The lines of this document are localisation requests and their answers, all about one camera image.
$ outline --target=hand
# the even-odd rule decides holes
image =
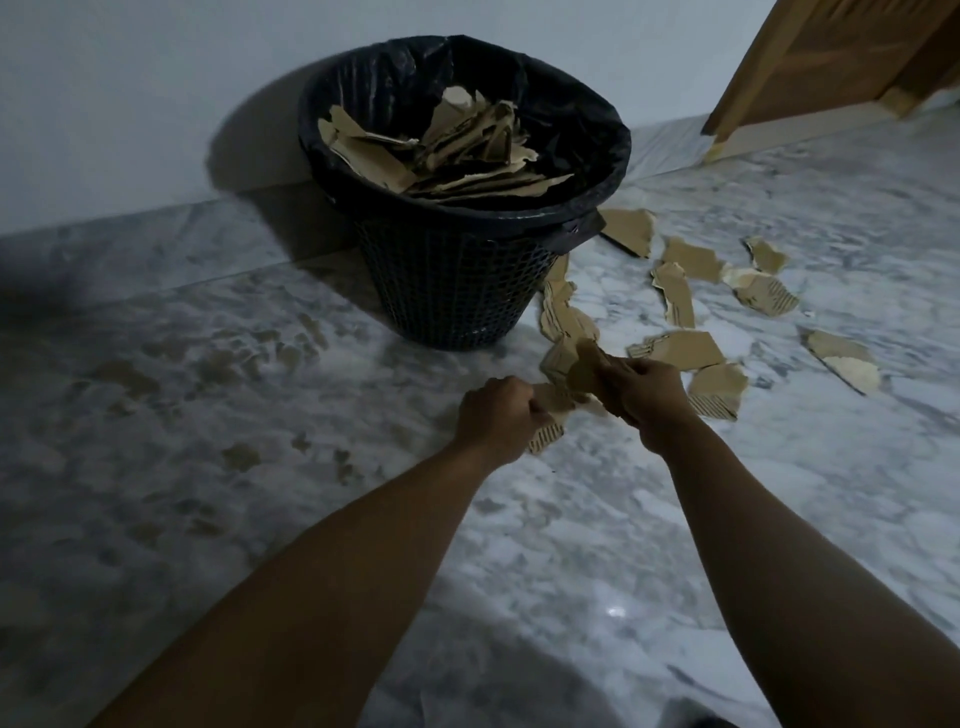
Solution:
[[[553,421],[522,379],[488,379],[464,395],[452,447],[478,453],[491,471],[518,459],[538,429]]]
[[[686,398],[680,371],[653,359],[621,359],[626,367],[604,367],[600,376],[620,397],[643,446],[663,455],[678,431],[700,424]]]

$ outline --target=trash can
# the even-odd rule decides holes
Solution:
[[[451,85],[514,102],[530,146],[573,173],[569,184],[441,205],[364,180],[321,139],[318,119],[335,104],[366,130],[416,137]],[[396,328],[449,351],[488,346],[516,325],[558,255],[603,228],[597,207],[630,158],[609,102],[553,66],[467,36],[401,38],[329,60],[300,97],[299,127],[313,177],[356,228]]]

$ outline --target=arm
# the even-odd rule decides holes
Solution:
[[[532,400],[512,377],[469,392],[448,447],[305,531],[91,728],[353,725],[477,489],[549,417]]]
[[[960,650],[777,500],[658,362],[604,376],[673,476],[724,621],[784,726],[960,725]]]

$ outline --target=cardboard scrap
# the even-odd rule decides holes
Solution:
[[[648,336],[642,343],[627,347],[627,355],[665,361],[682,372],[723,364],[727,360],[707,331],[671,331]]]
[[[800,299],[780,279],[765,273],[757,273],[748,285],[734,288],[733,293],[744,305],[771,317],[782,316],[800,305]]]
[[[543,286],[543,312],[540,314],[540,331],[556,343],[565,338],[573,342],[580,339],[597,341],[600,329],[590,317],[570,305],[576,286],[568,280],[547,280]]]
[[[696,328],[693,318],[693,297],[684,269],[676,263],[661,263],[651,273],[654,285],[663,293],[666,311],[663,317],[675,327]]]
[[[783,270],[783,266],[786,265],[790,259],[789,255],[771,245],[762,237],[754,235],[753,237],[748,237],[743,243],[747,246],[750,255],[754,259],[754,267],[762,273],[775,276]]]
[[[570,268],[570,253],[558,257],[550,270],[546,273],[546,280],[566,280],[566,272]]]
[[[420,143],[418,139],[398,139],[385,134],[366,132],[363,127],[353,120],[353,117],[347,113],[347,110],[339,105],[330,107],[330,122],[338,132],[353,139],[374,141],[399,149],[413,149]]]
[[[324,143],[358,176],[393,192],[446,205],[496,197],[539,197],[572,174],[547,178],[528,165],[516,106],[489,102],[462,86],[444,91],[421,139],[364,130],[339,105],[320,119]]]
[[[566,418],[577,405],[565,388],[553,383],[534,384],[534,400],[553,418],[552,423],[537,430],[527,445],[527,449],[536,455],[564,436]]]
[[[437,202],[441,204],[446,204],[450,202],[456,202],[458,200],[475,200],[478,197],[504,197],[506,195],[512,195],[514,197],[539,197],[544,192],[546,192],[550,187],[555,184],[560,184],[561,182],[566,182],[571,177],[569,175],[560,175],[559,177],[551,177],[548,180],[545,180],[540,176],[540,180],[537,182],[530,182],[529,184],[522,184],[517,187],[510,187],[507,189],[495,189],[489,190],[486,192],[469,192],[462,195],[454,195],[453,197],[444,197]]]
[[[576,344],[572,339],[558,341],[540,363],[540,371],[551,382],[566,386],[566,375],[570,368],[577,363]]]
[[[630,366],[623,359],[610,356],[600,349],[595,341],[588,339],[577,342],[577,357],[577,362],[570,367],[566,376],[570,391],[594,395],[612,415],[632,423],[634,419],[623,408],[620,397],[599,374],[599,370],[605,366],[622,367],[632,371]]]
[[[687,396],[701,417],[736,421],[749,379],[735,364],[714,364],[693,376]]]
[[[417,180],[403,162],[380,145],[341,133],[326,119],[318,124],[324,143],[365,180],[397,193],[405,192]]]
[[[879,389],[880,369],[870,350],[862,344],[825,331],[811,332],[804,344],[834,374],[861,395]]]
[[[648,209],[601,209],[607,226],[600,234],[638,257],[650,257],[654,215]]]
[[[723,262],[717,259],[717,254],[710,248],[690,245],[677,235],[671,235],[666,239],[666,250],[663,251],[662,260],[664,263],[677,263],[684,269],[688,278],[706,280],[710,283],[720,282]]]
[[[485,109],[487,100],[477,91],[476,98],[470,96],[462,86],[450,86],[444,91],[440,103],[433,109],[430,126],[423,133],[423,143],[432,144],[449,129],[471,117],[481,105]]]
[[[564,426],[560,423],[553,422],[549,425],[544,425],[534,433],[533,439],[527,443],[527,451],[531,455],[539,455],[547,449],[547,447],[562,438],[564,433]]]

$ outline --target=gray marble tile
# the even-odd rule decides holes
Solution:
[[[631,130],[634,146],[625,183],[700,164],[713,143],[701,130],[709,114]]]
[[[69,312],[349,243],[311,182],[0,239],[0,310]]]
[[[698,326],[752,384],[715,428],[960,642],[960,112],[932,116],[618,195],[726,260],[747,234],[790,253],[803,303],[781,319],[694,281]],[[600,239],[572,256],[609,351],[666,330],[650,267]],[[345,251],[0,330],[0,724],[83,725],[265,557],[443,442],[465,389],[537,378],[538,315],[488,351],[425,350]],[[805,327],[869,346],[881,391],[827,371]],[[259,463],[232,468],[238,444]],[[362,724],[666,728],[694,703],[776,724],[663,462],[579,411],[484,485]]]

